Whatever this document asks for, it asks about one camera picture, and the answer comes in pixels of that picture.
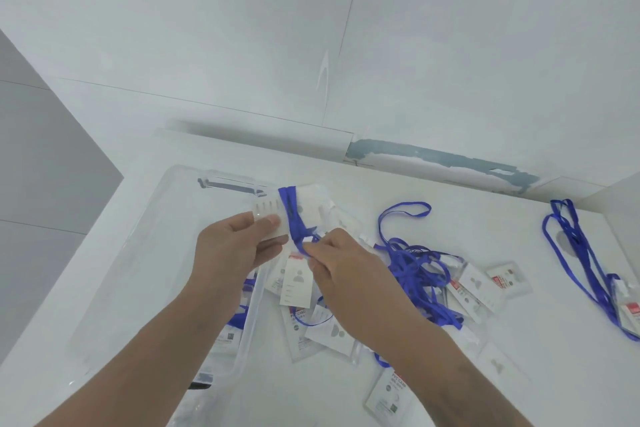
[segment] hand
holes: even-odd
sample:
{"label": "hand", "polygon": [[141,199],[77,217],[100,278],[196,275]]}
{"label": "hand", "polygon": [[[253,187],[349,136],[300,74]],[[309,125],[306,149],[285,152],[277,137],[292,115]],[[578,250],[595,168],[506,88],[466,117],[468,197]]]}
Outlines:
{"label": "hand", "polygon": [[200,232],[191,276],[185,294],[204,294],[216,300],[227,322],[240,304],[244,280],[249,272],[282,252],[289,237],[262,241],[278,228],[280,218],[269,215],[253,222],[251,212],[218,221]]}
{"label": "hand", "polygon": [[333,315],[349,334],[383,357],[390,357],[394,343],[408,334],[414,321],[426,322],[382,260],[343,229],[304,247]]}

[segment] person's right hand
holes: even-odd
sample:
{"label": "person's right hand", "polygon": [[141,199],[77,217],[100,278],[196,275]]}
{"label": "person's right hand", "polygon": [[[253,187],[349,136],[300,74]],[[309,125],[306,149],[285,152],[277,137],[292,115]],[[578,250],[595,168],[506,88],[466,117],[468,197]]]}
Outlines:
{"label": "person's right hand", "polygon": [[383,357],[410,334],[415,321],[426,321],[382,260],[343,229],[304,247],[311,256],[309,268],[338,322]]}

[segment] clear plastic container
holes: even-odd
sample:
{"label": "clear plastic container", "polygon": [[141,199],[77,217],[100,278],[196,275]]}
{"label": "clear plastic container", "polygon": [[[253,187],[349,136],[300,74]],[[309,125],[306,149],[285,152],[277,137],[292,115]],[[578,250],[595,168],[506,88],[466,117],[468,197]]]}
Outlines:
{"label": "clear plastic container", "polygon": [[[264,188],[251,178],[181,165],[164,173],[68,342],[68,356],[77,365],[76,387],[180,292],[193,267],[199,232],[251,210]],[[270,265],[258,270],[237,353],[210,353],[205,361],[203,372],[213,387],[232,385],[242,373]]]}

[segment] finger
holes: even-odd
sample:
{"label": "finger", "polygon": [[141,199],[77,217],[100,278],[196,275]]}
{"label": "finger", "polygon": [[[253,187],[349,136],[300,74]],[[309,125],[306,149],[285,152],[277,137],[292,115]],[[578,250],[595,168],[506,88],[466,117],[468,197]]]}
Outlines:
{"label": "finger", "polygon": [[289,241],[289,236],[283,235],[281,237],[275,237],[265,241],[261,241],[255,248],[258,252],[260,252],[260,250],[264,250],[265,248],[268,248],[272,245],[284,245],[288,241]]}
{"label": "finger", "polygon": [[314,274],[314,280],[316,280],[316,284],[320,288],[320,292],[322,292],[324,296],[330,296],[333,292],[331,272],[316,259],[309,260],[309,268]]}
{"label": "finger", "polygon": [[280,218],[277,214],[270,214],[266,218],[256,221],[250,227],[242,230],[244,239],[246,239],[250,245],[258,245],[264,237],[273,233],[280,224]]}
{"label": "finger", "polygon": [[340,261],[342,253],[337,248],[324,243],[303,243],[305,251],[316,261],[323,264],[330,272],[335,271],[335,266]]}
{"label": "finger", "polygon": [[320,243],[336,248],[351,248],[358,244],[351,235],[341,228],[331,230],[320,240]]}
{"label": "finger", "polygon": [[222,227],[229,228],[234,232],[239,232],[240,230],[247,229],[252,224],[253,224],[253,213],[251,211],[236,214],[234,216],[230,216],[226,220],[221,220],[221,221],[218,221],[217,223],[214,223],[214,225],[220,225]]}
{"label": "finger", "polygon": [[282,245],[276,244],[271,245],[264,250],[260,250],[260,252],[255,254],[255,260],[253,261],[253,268],[261,266],[271,259],[276,258],[280,252],[282,252]]}

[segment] gray floor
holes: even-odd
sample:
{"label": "gray floor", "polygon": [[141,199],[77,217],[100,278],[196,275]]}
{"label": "gray floor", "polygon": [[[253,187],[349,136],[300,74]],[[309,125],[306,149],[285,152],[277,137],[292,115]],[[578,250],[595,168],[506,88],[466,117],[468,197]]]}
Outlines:
{"label": "gray floor", "polygon": [[2,362],[122,180],[2,32],[0,169]]}

